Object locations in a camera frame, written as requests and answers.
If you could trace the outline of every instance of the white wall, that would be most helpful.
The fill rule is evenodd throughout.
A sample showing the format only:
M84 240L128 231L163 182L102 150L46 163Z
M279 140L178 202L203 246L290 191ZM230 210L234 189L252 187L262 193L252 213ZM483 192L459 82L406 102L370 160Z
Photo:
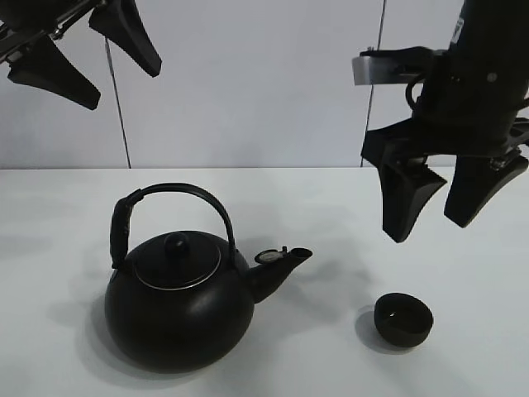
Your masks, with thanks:
M138 1L164 65L152 80L114 51L133 165L357 166L369 88L350 59L381 4Z
M369 87L353 86L350 59L376 45L383 0L137 3L164 65L151 79L112 47L134 167L360 163ZM382 47L446 48L462 3L388 0ZM126 166L103 39L87 25L60 47L102 91L99 109L1 77L0 167ZM409 115L403 86L375 89L370 128Z

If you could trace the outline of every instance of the cable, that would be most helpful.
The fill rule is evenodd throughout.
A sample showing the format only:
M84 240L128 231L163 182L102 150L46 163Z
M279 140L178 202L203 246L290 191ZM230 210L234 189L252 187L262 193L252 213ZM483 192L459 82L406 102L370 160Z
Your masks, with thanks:
M412 81L409 82L409 84L406 86L406 102L407 105L412 109L415 110L415 107L417 106L417 102L415 99L413 99L413 89L417 84L422 82L426 78L426 74L421 73L418 74L416 77L413 78Z

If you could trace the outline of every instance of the table surface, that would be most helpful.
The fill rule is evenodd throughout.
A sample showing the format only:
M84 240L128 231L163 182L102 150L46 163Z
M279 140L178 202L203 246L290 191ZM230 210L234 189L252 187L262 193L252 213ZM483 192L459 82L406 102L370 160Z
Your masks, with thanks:
M168 181L212 191L247 258L282 245L315 252L256 307L228 356L187 375L129 366L102 319L113 205ZM2 396L492 397L525 395L529 385L529 175L466 230L443 217L445 188L401 245L380 229L369 169L2 171L0 186ZM134 213L132 245L189 228L224 235L197 198L151 196ZM410 352L373 329L374 302L395 291L435 316Z

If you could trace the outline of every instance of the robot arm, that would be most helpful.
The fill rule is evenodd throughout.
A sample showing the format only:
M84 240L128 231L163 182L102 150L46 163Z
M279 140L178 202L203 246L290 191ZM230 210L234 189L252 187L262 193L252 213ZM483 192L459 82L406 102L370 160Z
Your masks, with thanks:
M9 63L8 78L95 109L98 89L53 42L89 12L90 27L119 45L149 75L160 73L161 59L135 0L0 0L0 63Z
M529 120L517 117L529 106L528 19L527 0L466 0L448 50L368 50L353 61L357 85L407 84L411 118L369 131L362 149L379 171L383 228L396 242L446 183L429 156L457 156L445 215L460 227L529 166L519 149Z

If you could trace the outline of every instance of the black kettle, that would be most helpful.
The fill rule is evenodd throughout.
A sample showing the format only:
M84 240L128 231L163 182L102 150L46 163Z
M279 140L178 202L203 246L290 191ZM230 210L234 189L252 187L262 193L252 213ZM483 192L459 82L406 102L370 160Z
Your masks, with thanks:
M127 254L132 209L158 192L192 194L210 203L226 225L228 241L205 232L171 232ZM254 305L312 256L304 248L268 250L250 269L222 204L191 184L157 184L119 200L110 252L115 270L105 295L108 330L133 361L163 372L194 371L225 356L245 334Z

